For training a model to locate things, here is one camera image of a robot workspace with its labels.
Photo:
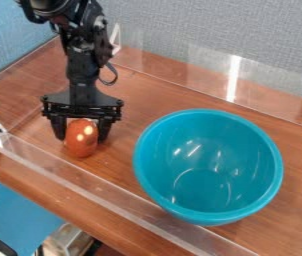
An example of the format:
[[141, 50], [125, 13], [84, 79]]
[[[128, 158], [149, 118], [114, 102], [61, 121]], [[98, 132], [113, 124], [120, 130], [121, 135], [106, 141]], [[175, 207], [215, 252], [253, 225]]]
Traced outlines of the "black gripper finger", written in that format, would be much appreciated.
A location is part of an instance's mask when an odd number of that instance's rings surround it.
[[109, 134], [112, 121], [108, 119], [100, 119], [97, 123], [98, 137], [97, 140], [102, 142]]
[[56, 138], [62, 140], [65, 138], [66, 119], [62, 116], [53, 116], [50, 118], [50, 126]]

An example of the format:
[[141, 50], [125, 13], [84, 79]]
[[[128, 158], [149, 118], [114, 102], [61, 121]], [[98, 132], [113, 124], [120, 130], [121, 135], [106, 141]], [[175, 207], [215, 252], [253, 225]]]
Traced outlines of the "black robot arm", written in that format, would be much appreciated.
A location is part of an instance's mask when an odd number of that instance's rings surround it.
[[65, 138], [69, 118], [97, 122], [98, 139], [105, 140], [112, 124], [121, 118], [124, 102], [100, 92], [100, 69], [110, 68], [113, 45], [106, 33], [106, 19], [96, 0], [14, 0], [25, 18], [49, 24], [58, 34], [66, 56], [68, 89], [40, 98], [41, 114], [50, 121], [57, 139]]

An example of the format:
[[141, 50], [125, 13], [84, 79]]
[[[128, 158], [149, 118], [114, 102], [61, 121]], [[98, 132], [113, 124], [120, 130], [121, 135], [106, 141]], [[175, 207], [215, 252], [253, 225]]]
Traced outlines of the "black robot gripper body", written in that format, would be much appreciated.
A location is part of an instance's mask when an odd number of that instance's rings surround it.
[[124, 102], [104, 94], [96, 86], [70, 86], [61, 92], [44, 95], [41, 113], [48, 118], [106, 119], [121, 118]]

